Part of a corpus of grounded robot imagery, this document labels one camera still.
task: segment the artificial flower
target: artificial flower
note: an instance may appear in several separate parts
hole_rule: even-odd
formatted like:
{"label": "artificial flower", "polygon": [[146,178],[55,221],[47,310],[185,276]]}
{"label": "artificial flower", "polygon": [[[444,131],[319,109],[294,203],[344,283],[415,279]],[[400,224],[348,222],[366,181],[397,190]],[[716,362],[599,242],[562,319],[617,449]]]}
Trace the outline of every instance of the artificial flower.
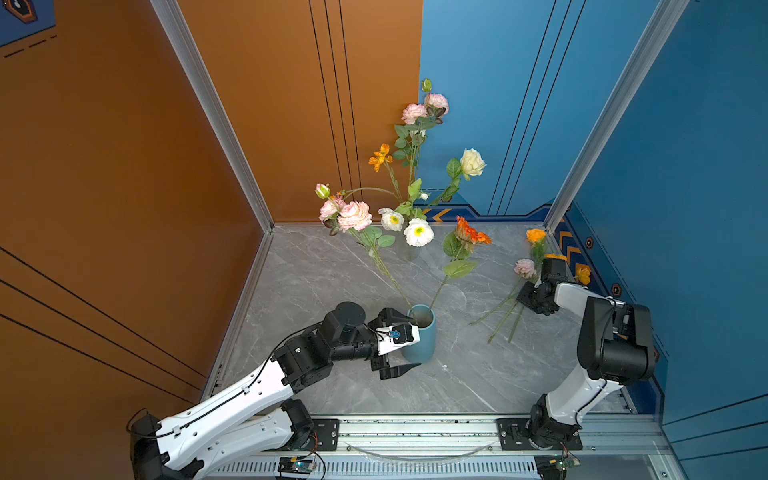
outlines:
{"label": "artificial flower", "polygon": [[339,212],[339,229],[346,232],[350,228],[362,230],[373,223],[372,215],[368,213],[366,202],[349,202]]}
{"label": "artificial flower", "polygon": [[582,285],[589,285],[590,273],[592,273],[592,270],[589,268],[589,266],[582,265],[580,263],[576,266],[576,280],[578,280]]}
{"label": "artificial flower", "polygon": [[543,230],[539,230],[538,228],[534,228],[525,232],[525,236],[528,238],[528,242],[539,243],[544,239],[544,237],[547,236],[547,233]]}
{"label": "artificial flower", "polygon": [[444,108],[445,113],[440,115],[440,118],[442,118],[443,115],[448,114],[448,99],[443,97],[439,94],[427,94],[427,96],[424,98],[424,105],[431,105],[435,108]]}
{"label": "artificial flower", "polygon": [[341,198],[341,195],[330,197],[320,208],[320,221],[324,222],[328,220],[339,213],[344,207],[346,207],[346,202]]}
{"label": "artificial flower", "polygon": [[327,184],[317,184],[315,185],[315,193],[320,198],[328,198],[328,196],[331,194],[331,189],[328,188]]}
{"label": "artificial flower", "polygon": [[406,235],[406,243],[411,247],[423,247],[435,238],[435,232],[432,231],[429,223],[420,218],[414,218],[408,222],[403,233]]}
{"label": "artificial flower", "polygon": [[410,104],[402,111],[402,120],[406,125],[413,125],[416,123],[416,118],[426,117],[427,107],[420,104]]}
{"label": "artificial flower", "polygon": [[480,153],[474,148],[467,150],[464,149],[464,154],[461,159],[462,172],[464,178],[469,180],[469,177],[477,177],[482,175],[482,169],[485,168],[485,162],[480,157]]}
{"label": "artificial flower", "polygon": [[402,230],[403,217],[391,208],[379,208],[379,215],[382,216],[382,227],[384,230]]}
{"label": "artificial flower", "polygon": [[389,153],[389,145],[382,144],[381,149],[379,151],[373,152],[373,156],[368,159],[368,165],[373,165],[373,170],[376,170],[376,173],[379,172],[379,168],[382,166],[384,162],[391,164],[392,163],[392,155],[389,155],[387,157],[387,154]]}
{"label": "artificial flower", "polygon": [[470,227],[469,223],[467,223],[467,220],[465,220],[464,217],[456,217],[455,234],[456,238],[462,242],[462,246],[469,253],[475,252],[475,245],[478,243],[484,243],[485,245],[490,245],[493,243],[491,237]]}
{"label": "artificial flower", "polygon": [[536,274],[536,264],[530,258],[521,258],[515,264],[514,270],[519,276],[528,280]]}

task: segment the blue wall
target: blue wall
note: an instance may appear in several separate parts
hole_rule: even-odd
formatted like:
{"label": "blue wall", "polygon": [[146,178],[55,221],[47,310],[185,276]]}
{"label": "blue wall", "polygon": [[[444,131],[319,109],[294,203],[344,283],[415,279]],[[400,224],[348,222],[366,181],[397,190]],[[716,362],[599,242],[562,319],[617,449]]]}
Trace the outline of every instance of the blue wall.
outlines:
{"label": "blue wall", "polygon": [[425,0],[421,77],[451,107],[422,153],[425,184],[442,189],[446,162],[473,147],[488,166],[462,195],[478,212],[551,201],[656,4]]}
{"label": "blue wall", "polygon": [[738,429],[768,422],[766,25],[763,0],[691,2],[576,198],[653,313],[664,428],[697,479],[768,462],[768,425]]}

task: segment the metal corner post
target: metal corner post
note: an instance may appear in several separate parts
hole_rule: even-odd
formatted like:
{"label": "metal corner post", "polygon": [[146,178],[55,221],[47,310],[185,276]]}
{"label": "metal corner post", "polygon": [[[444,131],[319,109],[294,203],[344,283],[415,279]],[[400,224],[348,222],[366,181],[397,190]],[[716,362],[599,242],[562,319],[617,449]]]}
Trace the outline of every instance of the metal corner post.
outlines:
{"label": "metal corner post", "polygon": [[614,133],[621,116],[624,115],[632,97],[643,83],[651,65],[656,61],[656,57],[683,14],[688,2],[689,0],[659,1],[640,40],[635,45],[629,61],[624,66],[611,96],[605,103],[598,121],[595,122],[592,132],[587,137],[587,141],[584,142],[581,152],[576,157],[571,171],[568,172],[568,176],[554,199],[552,208],[544,220],[544,226],[548,232],[554,232],[568,206],[576,198],[576,193],[603,151],[608,138]]}
{"label": "metal corner post", "polygon": [[264,197],[259,190],[253,172],[250,169],[248,160],[245,157],[243,148],[237,140],[235,130],[230,123],[227,112],[221,103],[219,94],[216,92],[214,82],[211,80],[208,70],[205,68],[203,57],[197,50],[194,38],[190,32],[181,8],[176,0],[150,0],[157,18],[163,25],[165,35],[168,36],[171,46],[173,46],[176,56],[179,58],[184,73],[187,74],[190,84],[197,95],[197,100],[208,117],[210,126],[213,128],[216,137],[219,139],[221,148],[230,162],[232,170],[240,182],[248,204],[253,210],[253,214],[259,221],[261,230],[265,234],[272,232],[274,221],[270,211],[266,207]]}

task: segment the orange flower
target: orange flower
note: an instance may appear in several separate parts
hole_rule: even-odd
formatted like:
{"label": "orange flower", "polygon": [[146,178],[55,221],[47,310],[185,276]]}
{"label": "orange flower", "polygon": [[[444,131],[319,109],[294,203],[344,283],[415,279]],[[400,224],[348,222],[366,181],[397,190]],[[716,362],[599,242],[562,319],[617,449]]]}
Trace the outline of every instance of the orange flower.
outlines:
{"label": "orange flower", "polygon": [[491,237],[470,227],[467,220],[464,220],[464,217],[456,217],[456,238],[462,242],[462,246],[469,253],[475,251],[475,245],[478,243],[483,243],[485,245],[493,243]]}
{"label": "orange flower", "polygon": [[581,263],[576,264],[576,280],[581,282],[582,285],[589,285],[590,273],[592,273],[592,270],[589,266],[582,265]]}
{"label": "orange flower", "polygon": [[534,228],[533,230],[529,230],[525,233],[525,236],[528,238],[528,241],[531,243],[539,243],[544,239],[544,237],[547,236],[547,233],[543,230],[539,230],[538,228]]}
{"label": "orange flower", "polygon": [[373,152],[373,156],[368,159],[368,165],[373,165],[373,169],[376,170],[376,173],[379,172],[379,168],[382,166],[384,162],[391,164],[392,163],[392,155],[389,155],[387,157],[387,154],[389,153],[389,145],[382,144],[381,149],[379,151]]}

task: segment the yellow flower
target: yellow flower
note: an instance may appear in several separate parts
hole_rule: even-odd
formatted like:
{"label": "yellow flower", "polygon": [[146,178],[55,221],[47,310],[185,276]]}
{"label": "yellow flower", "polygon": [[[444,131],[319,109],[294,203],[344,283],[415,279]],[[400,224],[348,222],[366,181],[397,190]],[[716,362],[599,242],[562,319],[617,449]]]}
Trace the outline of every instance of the yellow flower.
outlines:
{"label": "yellow flower", "polygon": [[525,236],[528,238],[529,242],[539,243],[544,239],[544,237],[547,236],[547,234],[543,230],[539,230],[538,228],[535,228],[533,230],[529,230],[528,232],[526,232]]}
{"label": "yellow flower", "polygon": [[582,285],[589,285],[589,275],[592,273],[592,270],[590,270],[589,266],[578,264],[576,265],[576,280],[578,280]]}
{"label": "yellow flower", "polygon": [[382,147],[379,151],[373,152],[373,156],[368,160],[368,165],[373,165],[373,169],[376,170],[376,173],[378,173],[379,168],[382,166],[384,162],[388,164],[392,163],[392,155],[389,155],[387,157],[388,153],[389,153],[389,145],[382,144]]}

